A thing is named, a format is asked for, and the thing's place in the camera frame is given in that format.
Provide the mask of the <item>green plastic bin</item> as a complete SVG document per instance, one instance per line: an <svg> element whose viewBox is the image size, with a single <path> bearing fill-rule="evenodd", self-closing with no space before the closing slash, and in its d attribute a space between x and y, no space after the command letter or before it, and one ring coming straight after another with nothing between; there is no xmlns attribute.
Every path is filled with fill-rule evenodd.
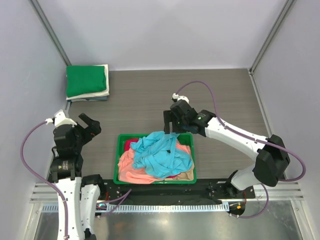
<svg viewBox="0 0 320 240"><path fill-rule="evenodd" d="M114 176L113 176L113 181L116 184L127 184L128 182L124 181L119 181L118 180L118 162L122 154L125 152L124 151L124 144L126 140L129 139L140 139L142 137L148 136L150 133L124 133L120 134L117 139L117 148L116 148L116 158L115 158L115 169L114 169ZM194 170L193 173L195 175L195 180L192 181L156 181L153 184L193 184L197 180L197 174L196 174L196 168L195 168L195 163L196 163L196 158L195 158L195 151L194 151L194 141L193 137L189 133L182 133L178 137L178 143L177 147L181 150L186 150L188 153L190 153L191 158L194 162Z"/></svg>

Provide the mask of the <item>light blue t shirt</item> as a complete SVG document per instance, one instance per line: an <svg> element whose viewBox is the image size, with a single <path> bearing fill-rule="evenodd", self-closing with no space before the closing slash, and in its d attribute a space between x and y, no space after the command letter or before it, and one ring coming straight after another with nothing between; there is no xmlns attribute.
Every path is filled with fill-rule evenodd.
<svg viewBox="0 0 320 240"><path fill-rule="evenodd" d="M179 133L156 131L130 144L134 151L133 168L147 175L165 179L187 172L193 166L191 154L177 147Z"/></svg>

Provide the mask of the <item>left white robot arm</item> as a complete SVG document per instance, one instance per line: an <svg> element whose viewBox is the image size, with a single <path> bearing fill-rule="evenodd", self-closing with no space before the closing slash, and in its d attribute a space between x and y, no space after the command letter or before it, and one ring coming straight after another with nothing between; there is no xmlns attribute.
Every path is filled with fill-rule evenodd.
<svg viewBox="0 0 320 240"><path fill-rule="evenodd" d="M51 149L50 175L58 195L59 240L95 240L97 200L106 194L99 174L82 176L82 148L101 133L100 122L84 113L79 118L86 127L69 118L64 110L59 110L52 119L55 146Z"/></svg>

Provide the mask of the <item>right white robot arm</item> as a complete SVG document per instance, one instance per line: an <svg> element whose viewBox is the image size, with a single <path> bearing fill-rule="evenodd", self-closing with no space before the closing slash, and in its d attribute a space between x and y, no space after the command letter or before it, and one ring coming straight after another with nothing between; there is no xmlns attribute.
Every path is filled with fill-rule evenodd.
<svg viewBox="0 0 320 240"><path fill-rule="evenodd" d="M275 187L290 163L283 140L264 137L229 125L210 111L197 112L185 100L174 102L163 112L164 132L192 133L218 140L244 153L254 161L251 166L235 170L217 191L231 198L239 197L248 187L263 184Z"/></svg>

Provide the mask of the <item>folded grey blue t shirt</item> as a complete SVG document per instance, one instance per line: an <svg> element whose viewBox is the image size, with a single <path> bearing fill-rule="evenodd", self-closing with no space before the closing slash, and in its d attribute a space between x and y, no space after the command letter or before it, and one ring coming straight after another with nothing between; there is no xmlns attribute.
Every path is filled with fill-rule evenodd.
<svg viewBox="0 0 320 240"><path fill-rule="evenodd" d="M98 96L98 97L87 97L87 98L76 98L67 100L70 103L73 102L95 102L95 101L107 101L108 96Z"/></svg>

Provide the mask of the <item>red t shirt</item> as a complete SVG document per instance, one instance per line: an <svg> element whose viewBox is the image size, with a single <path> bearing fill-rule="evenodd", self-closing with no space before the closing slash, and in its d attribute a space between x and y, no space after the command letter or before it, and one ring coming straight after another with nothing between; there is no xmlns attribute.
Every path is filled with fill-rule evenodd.
<svg viewBox="0 0 320 240"><path fill-rule="evenodd" d="M124 143L124 151L126 152L131 148L131 143L137 143L138 141L138 138L127 139Z"/></svg>

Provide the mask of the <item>beige t shirt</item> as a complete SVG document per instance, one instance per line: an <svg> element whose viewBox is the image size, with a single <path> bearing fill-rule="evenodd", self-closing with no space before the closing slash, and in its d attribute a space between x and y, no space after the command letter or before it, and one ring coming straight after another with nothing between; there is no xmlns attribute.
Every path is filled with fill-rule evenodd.
<svg viewBox="0 0 320 240"><path fill-rule="evenodd" d="M170 176L165 178L165 181L193 181L195 179L194 177L194 168L190 168L186 172L181 172L178 175Z"/></svg>

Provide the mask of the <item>salmon pink t shirt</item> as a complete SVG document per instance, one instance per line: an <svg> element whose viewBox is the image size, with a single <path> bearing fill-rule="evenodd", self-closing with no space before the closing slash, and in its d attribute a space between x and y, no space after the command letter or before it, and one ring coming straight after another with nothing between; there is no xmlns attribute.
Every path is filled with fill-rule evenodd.
<svg viewBox="0 0 320 240"><path fill-rule="evenodd" d="M130 183L130 184L143 184L148 185L155 182L165 181L165 179L155 178L154 176L148 175L144 169L134 169L134 155L135 151L133 149L129 149L124 151L118 161L118 177L117 179L122 182ZM195 165L193 160L192 166L193 170L195 169Z"/></svg>

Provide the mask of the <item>aluminium rail front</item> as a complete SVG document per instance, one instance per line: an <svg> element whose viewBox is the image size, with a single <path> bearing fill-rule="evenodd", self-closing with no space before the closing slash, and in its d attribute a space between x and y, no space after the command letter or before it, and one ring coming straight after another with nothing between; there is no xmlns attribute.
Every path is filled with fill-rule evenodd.
<svg viewBox="0 0 320 240"><path fill-rule="evenodd" d="M261 185L254 185L249 193L246 193L248 202L252 201L303 201L305 198L297 182L281 182L276 187L266 187L266 190ZM44 183L37 183L32 191L30 203L57 203L58 195L49 186Z"/></svg>

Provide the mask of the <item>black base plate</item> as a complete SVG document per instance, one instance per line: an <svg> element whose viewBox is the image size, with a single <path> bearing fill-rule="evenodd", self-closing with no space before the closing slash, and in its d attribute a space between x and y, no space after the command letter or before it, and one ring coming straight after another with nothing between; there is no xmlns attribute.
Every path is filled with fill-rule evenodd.
<svg viewBox="0 0 320 240"><path fill-rule="evenodd" d="M188 184L116 184L112 179L105 179L104 184L110 200L123 196L130 191L125 205L134 206L177 206L177 205L214 205L218 201L243 201L255 199L252 186L243 193L230 196L223 187L224 178L197 179Z"/></svg>

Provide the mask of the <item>left aluminium frame post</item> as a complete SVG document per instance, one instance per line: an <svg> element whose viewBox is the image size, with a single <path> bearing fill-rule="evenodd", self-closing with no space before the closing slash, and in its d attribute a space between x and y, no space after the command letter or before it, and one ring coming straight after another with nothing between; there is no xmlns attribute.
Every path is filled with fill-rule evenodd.
<svg viewBox="0 0 320 240"><path fill-rule="evenodd" d="M47 35L49 36L51 42L53 43L54 47L56 48L57 52L59 53L60 57L62 58L63 62L67 66L71 66L72 63L67 56L67 53L65 52L59 38L57 37L50 21L48 20L43 8L41 7L38 0L29 0L30 5L35 11L35 14L39 18L41 24L43 25Z"/></svg>

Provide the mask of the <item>aluminium frame post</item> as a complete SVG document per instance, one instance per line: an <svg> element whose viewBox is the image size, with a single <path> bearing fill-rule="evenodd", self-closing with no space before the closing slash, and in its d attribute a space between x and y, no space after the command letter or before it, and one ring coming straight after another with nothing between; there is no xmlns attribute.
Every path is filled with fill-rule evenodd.
<svg viewBox="0 0 320 240"><path fill-rule="evenodd" d="M57 52L59 53L60 57L62 58L63 62L67 66L71 66L72 63L67 56L67 53L65 52L59 38L57 37L50 21L48 20L43 8L41 7L38 0L29 0L30 5L35 11L35 14L39 18L41 24L43 25L47 35L49 36L51 42L53 43L54 47L56 48Z"/></svg>
<svg viewBox="0 0 320 240"><path fill-rule="evenodd" d="M278 31L280 30L283 22L285 21L286 17L288 16L289 12L295 5L296 0L286 0L283 7L281 8L278 16L275 19L265 41L262 44L261 49L259 50L257 56L255 57L252 66L248 69L249 74L252 76L256 71L258 65L260 64L262 58L264 57L265 53L267 52L269 46L271 45L272 41L276 37Z"/></svg>

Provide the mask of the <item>right aluminium frame post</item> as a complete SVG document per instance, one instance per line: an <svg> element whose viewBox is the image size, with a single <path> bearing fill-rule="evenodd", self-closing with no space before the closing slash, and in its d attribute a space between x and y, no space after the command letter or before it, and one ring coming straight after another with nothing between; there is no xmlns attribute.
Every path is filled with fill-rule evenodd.
<svg viewBox="0 0 320 240"><path fill-rule="evenodd" d="M265 53L267 52L269 46L271 45L272 41L276 37L278 31L280 30L283 22L285 21L286 17L288 16L289 12L295 5L296 0L286 0L283 7L281 8L278 16L275 19L265 41L262 44L261 49L259 50L257 56L255 57L252 66L248 69L249 74L252 76L256 71L258 65L260 64L262 58L264 57Z"/></svg>

